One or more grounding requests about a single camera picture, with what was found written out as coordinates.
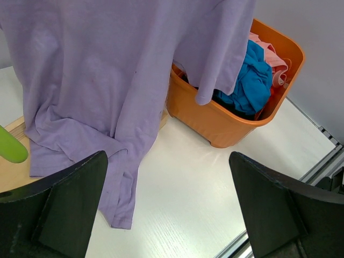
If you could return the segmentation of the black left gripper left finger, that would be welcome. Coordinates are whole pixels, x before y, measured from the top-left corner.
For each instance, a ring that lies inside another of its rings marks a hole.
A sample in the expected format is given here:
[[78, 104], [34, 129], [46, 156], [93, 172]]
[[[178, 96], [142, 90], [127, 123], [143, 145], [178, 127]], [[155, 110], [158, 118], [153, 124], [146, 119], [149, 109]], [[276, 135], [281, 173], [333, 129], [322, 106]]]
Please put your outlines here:
[[102, 150], [57, 172], [37, 224], [37, 241], [66, 257], [85, 257], [108, 157]]

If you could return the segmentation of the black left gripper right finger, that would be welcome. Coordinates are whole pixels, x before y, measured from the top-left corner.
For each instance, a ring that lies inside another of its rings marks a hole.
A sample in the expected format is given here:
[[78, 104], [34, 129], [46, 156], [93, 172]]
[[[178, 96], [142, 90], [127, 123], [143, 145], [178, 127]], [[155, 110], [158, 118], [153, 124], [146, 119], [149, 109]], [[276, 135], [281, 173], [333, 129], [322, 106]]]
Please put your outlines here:
[[278, 179], [281, 173], [239, 152], [230, 154], [229, 165], [255, 257], [268, 257], [306, 235], [292, 195]]

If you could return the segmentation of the green clothes hanger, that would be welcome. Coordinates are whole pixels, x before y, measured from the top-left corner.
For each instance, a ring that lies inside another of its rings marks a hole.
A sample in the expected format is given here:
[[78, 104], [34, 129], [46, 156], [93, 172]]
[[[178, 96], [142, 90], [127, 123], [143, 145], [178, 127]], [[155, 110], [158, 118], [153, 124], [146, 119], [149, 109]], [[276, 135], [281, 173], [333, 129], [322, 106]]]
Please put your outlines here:
[[28, 158], [26, 147], [2, 126], [1, 157], [12, 163], [22, 163]]

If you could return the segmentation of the blue t shirt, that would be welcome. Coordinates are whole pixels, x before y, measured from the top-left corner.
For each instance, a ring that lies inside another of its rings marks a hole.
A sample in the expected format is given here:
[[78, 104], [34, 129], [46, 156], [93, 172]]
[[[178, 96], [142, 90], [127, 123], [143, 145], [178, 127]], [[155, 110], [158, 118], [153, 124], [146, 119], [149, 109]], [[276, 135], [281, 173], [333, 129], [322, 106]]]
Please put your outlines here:
[[212, 99], [237, 116], [251, 119], [268, 102], [272, 84], [272, 67], [264, 60], [263, 48], [249, 40], [233, 92], [215, 90]]

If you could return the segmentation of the lavender t shirt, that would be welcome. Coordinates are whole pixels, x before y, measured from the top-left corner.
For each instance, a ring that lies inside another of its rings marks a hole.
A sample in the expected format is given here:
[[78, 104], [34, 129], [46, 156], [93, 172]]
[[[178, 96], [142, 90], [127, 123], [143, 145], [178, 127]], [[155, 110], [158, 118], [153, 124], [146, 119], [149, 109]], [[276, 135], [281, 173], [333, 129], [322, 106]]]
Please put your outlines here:
[[139, 164], [153, 145], [172, 65], [198, 88], [233, 92], [255, 1], [1, 1], [1, 29], [23, 87], [30, 174], [105, 151], [99, 210], [129, 230]]

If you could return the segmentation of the pink t shirt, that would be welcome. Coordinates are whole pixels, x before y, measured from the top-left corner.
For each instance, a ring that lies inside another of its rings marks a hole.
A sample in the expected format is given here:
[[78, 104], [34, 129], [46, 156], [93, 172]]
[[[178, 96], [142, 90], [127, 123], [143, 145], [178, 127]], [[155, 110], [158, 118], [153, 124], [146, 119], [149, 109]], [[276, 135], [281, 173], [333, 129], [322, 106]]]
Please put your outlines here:
[[287, 71], [291, 66], [291, 60], [288, 58], [281, 58], [277, 55], [277, 52], [271, 43], [262, 41], [259, 36], [255, 33], [249, 34], [249, 40], [255, 42], [264, 50], [264, 60], [271, 66], [272, 75], [273, 75], [273, 84], [274, 88], [279, 88], [284, 86], [287, 79]]

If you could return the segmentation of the orange t shirt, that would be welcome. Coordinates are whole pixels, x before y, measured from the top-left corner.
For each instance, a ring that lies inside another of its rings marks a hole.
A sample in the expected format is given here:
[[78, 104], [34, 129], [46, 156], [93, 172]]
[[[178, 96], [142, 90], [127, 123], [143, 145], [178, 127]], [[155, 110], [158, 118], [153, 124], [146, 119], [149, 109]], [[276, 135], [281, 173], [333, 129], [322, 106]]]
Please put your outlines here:
[[269, 97], [267, 103], [265, 104], [265, 106], [263, 107], [263, 109], [255, 114], [255, 116], [254, 116], [255, 121], [263, 119], [264, 113], [266, 111], [268, 111], [269, 106], [271, 104], [273, 104], [274, 99], [277, 96], [277, 93], [279, 92], [281, 87], [286, 84], [286, 81], [287, 81], [286, 73], [291, 68], [292, 62], [289, 58], [283, 58], [282, 60], [286, 63], [287, 68], [286, 68], [286, 70], [283, 70], [282, 66], [273, 67], [273, 84], [270, 88], [270, 97]]

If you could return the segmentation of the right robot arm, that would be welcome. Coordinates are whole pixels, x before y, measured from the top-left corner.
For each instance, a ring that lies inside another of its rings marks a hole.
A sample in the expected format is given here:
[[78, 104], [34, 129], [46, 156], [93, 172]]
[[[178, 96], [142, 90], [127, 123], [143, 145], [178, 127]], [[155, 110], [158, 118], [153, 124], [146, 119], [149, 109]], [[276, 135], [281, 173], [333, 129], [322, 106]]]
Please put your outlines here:
[[315, 186], [343, 195], [343, 155], [327, 166], [325, 171], [320, 174]]

